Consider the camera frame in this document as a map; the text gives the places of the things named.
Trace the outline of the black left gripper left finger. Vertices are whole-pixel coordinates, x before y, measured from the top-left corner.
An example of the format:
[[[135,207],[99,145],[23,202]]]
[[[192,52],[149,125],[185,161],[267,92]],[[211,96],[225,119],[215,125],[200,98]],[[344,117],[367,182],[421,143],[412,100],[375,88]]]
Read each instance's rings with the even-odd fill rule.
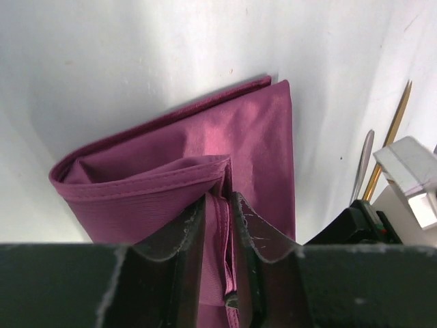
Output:
[[[3,244],[2,327],[195,327],[206,201],[143,241]]]

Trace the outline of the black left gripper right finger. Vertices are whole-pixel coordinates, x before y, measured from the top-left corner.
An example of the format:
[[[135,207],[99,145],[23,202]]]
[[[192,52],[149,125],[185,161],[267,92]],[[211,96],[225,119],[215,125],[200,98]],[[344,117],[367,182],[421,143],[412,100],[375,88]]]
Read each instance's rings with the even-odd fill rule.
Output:
[[[304,245],[232,195],[241,327],[435,327],[436,249]]]

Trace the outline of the magenta satin napkin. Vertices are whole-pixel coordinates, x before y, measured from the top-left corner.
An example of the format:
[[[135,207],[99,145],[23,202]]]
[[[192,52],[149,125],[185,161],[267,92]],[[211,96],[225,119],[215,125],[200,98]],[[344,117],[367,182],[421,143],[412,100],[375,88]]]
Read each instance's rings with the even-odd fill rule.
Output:
[[[295,235],[292,98],[266,76],[70,153],[51,184],[94,242],[138,243],[206,198],[199,327],[237,327],[231,194]]]

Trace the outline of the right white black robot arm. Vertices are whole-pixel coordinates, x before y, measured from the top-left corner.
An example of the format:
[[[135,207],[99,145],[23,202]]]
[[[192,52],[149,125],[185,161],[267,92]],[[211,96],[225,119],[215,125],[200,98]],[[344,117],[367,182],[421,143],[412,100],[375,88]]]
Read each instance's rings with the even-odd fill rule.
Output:
[[[413,137],[375,152],[388,186],[374,203],[354,200],[310,240],[313,245],[436,246],[436,154]]]

